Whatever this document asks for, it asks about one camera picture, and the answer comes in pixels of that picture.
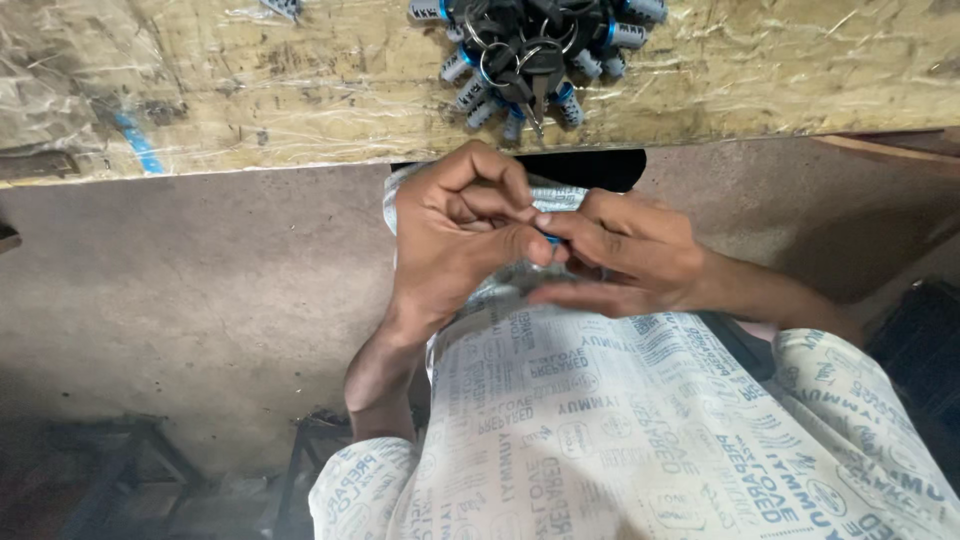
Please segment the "car key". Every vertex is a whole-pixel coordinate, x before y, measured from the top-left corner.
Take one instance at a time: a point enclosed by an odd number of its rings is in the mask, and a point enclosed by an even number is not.
[[[554,39],[546,41],[543,37],[540,37],[529,39],[524,45],[525,48],[529,48],[527,45],[541,41],[543,42],[542,45],[536,45],[521,57],[519,66],[521,75],[531,77],[531,90],[534,92],[534,99],[536,100],[534,102],[534,115],[539,124],[543,123],[543,111],[546,109],[547,95],[551,89],[556,88],[563,81],[565,73],[564,52],[559,42]]]
[[[526,115],[527,121],[530,122],[530,126],[534,129],[537,137],[543,138],[543,128],[540,127],[540,122],[534,117],[534,111],[530,107],[530,102],[534,100],[534,92],[523,80],[523,77],[515,71],[504,71],[497,77],[496,82],[498,85],[506,85],[499,88],[503,99],[510,103],[516,103],[523,114]]]

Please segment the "blue tape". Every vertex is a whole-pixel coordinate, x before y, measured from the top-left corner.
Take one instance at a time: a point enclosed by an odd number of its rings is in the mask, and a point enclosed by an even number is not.
[[[127,139],[127,142],[129,142],[131,148],[133,148],[133,152],[137,158],[140,159],[140,165],[143,166],[143,171],[148,173],[162,173],[163,165],[160,164],[160,161],[156,158],[156,155],[154,155],[154,147],[147,142],[147,137],[143,135],[140,128],[136,127],[136,123],[122,112],[115,112],[113,119],[116,120],[117,125],[119,125],[122,130],[123,137]]]

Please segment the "wrist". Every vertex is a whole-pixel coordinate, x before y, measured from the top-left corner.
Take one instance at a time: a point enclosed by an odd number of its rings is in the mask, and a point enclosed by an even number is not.
[[[418,347],[435,331],[422,315],[392,300],[376,330],[378,338],[397,348]]]
[[[737,269],[738,260],[718,254],[709,248],[701,248],[704,253],[703,271],[681,298],[677,311],[731,309],[742,295],[742,269]]]

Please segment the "key ring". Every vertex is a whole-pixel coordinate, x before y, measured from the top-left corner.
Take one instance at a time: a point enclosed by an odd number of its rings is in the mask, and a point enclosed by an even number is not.
[[[510,84],[508,84],[508,83],[495,83],[495,82],[493,81],[493,79],[490,78],[490,75],[487,73],[487,70],[484,69],[484,67],[483,67],[483,60],[484,60],[484,58],[487,57],[487,51],[489,51],[490,49],[493,49],[493,47],[495,47],[495,46],[497,46],[497,45],[501,45],[501,46],[507,47],[508,49],[510,48],[510,45],[508,45],[508,44],[506,44],[506,43],[502,43],[502,42],[500,42],[500,41],[494,41],[493,43],[490,44],[490,47],[484,49],[483,52],[480,53],[480,76],[484,78],[484,81],[487,81],[488,83],[490,83],[491,86],[497,86],[497,87],[503,88],[503,87],[509,86]],[[517,65],[520,64],[520,60],[517,59],[516,55],[514,55],[514,60],[516,61]]]
[[[542,48],[543,48],[542,45],[538,45],[538,46],[534,47],[533,50],[531,50],[529,53],[527,53],[527,54],[523,57],[523,60],[518,60],[518,61],[516,61],[516,74],[517,74],[517,75],[520,74],[520,68],[523,67],[523,65],[524,65],[528,60],[530,60],[531,58],[533,58],[533,56],[536,55],[536,54],[540,51],[540,49],[542,49]]]
[[[531,49],[527,54],[523,55],[522,60],[516,61],[516,73],[520,73],[520,67],[522,67],[528,60],[532,59],[543,47],[556,47],[561,48],[560,42],[550,36],[540,36],[540,37],[531,37],[528,41],[524,41],[520,49],[524,49],[527,43],[533,44],[533,49]]]
[[[573,13],[573,10],[571,10],[570,8],[560,8],[560,11],[561,11],[561,12],[571,12],[571,13]],[[541,36],[541,37],[550,37],[550,36],[548,36],[548,35],[546,34],[546,23],[547,23],[547,22],[549,22],[549,19],[543,19],[543,24],[540,25],[540,36]],[[570,50],[570,47],[573,46],[573,42],[577,40],[577,33],[580,32],[580,21],[579,21],[578,19],[576,19],[576,18],[573,19],[573,24],[570,26],[570,29],[567,30],[565,34],[563,34],[563,35],[560,36],[560,37],[556,37],[555,39],[556,39],[557,41],[563,42],[564,39],[566,39],[566,37],[570,35],[571,32],[573,33],[573,36],[570,38],[570,41],[569,41],[569,42],[566,44],[566,46],[564,47],[564,50],[561,51],[561,52],[563,52],[564,54],[566,54],[566,51],[569,51],[569,50]]]
[[[486,51],[487,49],[489,49],[489,48],[491,47],[490,45],[488,45],[487,43],[485,43],[484,40],[481,39],[479,35],[477,35],[477,31],[473,29],[473,23],[470,22],[470,9],[467,9],[467,10],[464,12],[464,26],[467,27],[467,32],[470,33],[470,38],[473,39],[473,42],[474,42],[474,43],[476,43],[477,45],[480,45],[480,48],[481,48],[481,49],[483,49],[484,51]]]

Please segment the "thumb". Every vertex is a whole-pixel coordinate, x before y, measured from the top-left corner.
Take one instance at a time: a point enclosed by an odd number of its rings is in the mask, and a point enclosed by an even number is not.
[[[480,233],[472,246],[477,265],[490,274],[504,264],[527,259],[546,266],[553,258],[550,242],[529,225],[513,224],[489,233]]]

